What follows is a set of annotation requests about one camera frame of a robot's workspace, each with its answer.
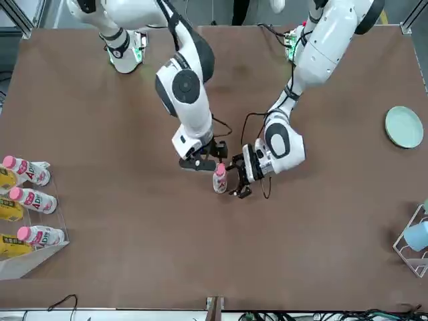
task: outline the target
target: metal frame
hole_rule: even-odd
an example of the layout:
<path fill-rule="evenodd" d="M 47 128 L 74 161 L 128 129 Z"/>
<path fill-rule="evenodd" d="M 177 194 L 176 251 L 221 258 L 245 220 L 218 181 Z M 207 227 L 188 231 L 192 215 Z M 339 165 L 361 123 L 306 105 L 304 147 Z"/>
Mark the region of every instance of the metal frame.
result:
<path fill-rule="evenodd" d="M 419 0 L 418 4 L 413 8 L 410 14 L 407 16 L 406 20 L 400 22 L 401 32 L 403 35 L 411 35 L 412 30 L 411 26 L 418 18 L 418 16 L 422 13 L 422 11 L 427 7 L 428 0 Z"/>
<path fill-rule="evenodd" d="M 416 221 L 417 223 L 422 223 L 426 219 L 428 219 L 428 213 L 426 212 L 423 204 L 421 204 L 418 206 L 416 212 L 413 214 L 412 218 L 406 225 L 406 228 L 410 227 L 414 223 L 416 224 Z M 414 255 L 417 255 L 417 252 L 414 252 L 410 246 L 407 245 L 405 240 L 403 240 L 404 231 L 406 228 L 403 230 L 403 232 L 401 232 L 399 238 L 395 241 L 393 249 L 397 252 L 401 259 L 403 259 L 410 270 L 412 270 L 416 276 L 422 278 L 425 272 L 428 270 L 428 262 L 426 260 L 428 259 L 428 251 L 422 251 L 422 257 L 420 257 L 420 254 L 418 257 L 408 257 L 408 253 L 405 253 L 405 250 L 410 251 Z"/>
<path fill-rule="evenodd" d="M 14 0 L 0 0 L 0 7 L 4 10 L 7 16 L 21 30 L 25 39 L 30 38 L 31 30 L 35 27 L 33 22 L 27 17 L 22 9 Z"/>

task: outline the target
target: brown table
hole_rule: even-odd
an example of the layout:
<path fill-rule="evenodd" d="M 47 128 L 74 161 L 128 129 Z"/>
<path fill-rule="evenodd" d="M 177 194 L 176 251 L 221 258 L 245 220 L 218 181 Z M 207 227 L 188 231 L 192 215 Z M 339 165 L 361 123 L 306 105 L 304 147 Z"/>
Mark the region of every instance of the brown table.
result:
<path fill-rule="evenodd" d="M 240 151 L 245 115 L 264 111 L 290 76 L 283 48 L 258 27 L 202 27 L 215 73 L 211 110 Z M 46 307 L 70 293 L 80 307 L 402 310 L 428 304 L 427 280 L 392 244 L 427 197 L 428 144 L 393 145 L 386 111 L 428 120 L 411 39 L 376 27 L 351 43 L 325 86 L 307 90 L 292 124 L 307 161 L 239 200 L 211 176 L 182 171 L 154 75 L 173 53 L 149 34 L 146 65 L 121 75 L 95 31 L 35 30 L 21 44 L 0 117 L 1 156 L 47 160 L 71 244 L 22 280 L 1 283 L 0 305 Z M 261 119 L 249 121 L 253 142 Z"/>

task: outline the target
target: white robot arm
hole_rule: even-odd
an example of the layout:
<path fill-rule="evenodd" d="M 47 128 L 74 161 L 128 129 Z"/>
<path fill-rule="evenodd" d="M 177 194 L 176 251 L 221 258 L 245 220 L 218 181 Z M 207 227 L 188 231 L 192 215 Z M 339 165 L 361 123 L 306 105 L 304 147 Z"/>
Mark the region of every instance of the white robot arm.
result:
<path fill-rule="evenodd" d="M 376 23 L 385 0 L 309 0 L 306 26 L 299 26 L 296 66 L 286 87 L 268 110 L 264 139 L 246 144 L 232 159 L 239 184 L 231 194 L 244 198 L 249 185 L 271 172 L 291 169 L 306 158 L 303 137 L 290 126 L 290 114 L 303 91 L 326 82 L 342 59 L 354 33 L 364 34 Z"/>
<path fill-rule="evenodd" d="M 147 25 L 168 27 L 176 53 L 156 73 L 155 88 L 168 113 L 181 121 L 172 139 L 180 165 L 214 171 L 216 162 L 207 157 L 227 158 L 227 147 L 214 139 L 204 88 L 215 63 L 208 43 L 168 0 L 67 0 L 67 4 L 74 17 L 100 30 L 112 63 L 122 73 L 131 72 L 141 62 L 135 54 L 137 38 L 129 30 Z"/>
<path fill-rule="evenodd" d="M 213 138 L 213 119 L 204 88 L 214 72 L 213 51 L 168 1 L 157 1 L 168 21 L 177 52 L 156 73 L 156 91 L 168 113 L 181 122 L 173 136 L 174 147 L 182 158 L 180 165 L 214 171 L 215 161 L 202 159 L 201 154 L 226 158 L 227 147 L 225 142 L 217 144 Z"/>

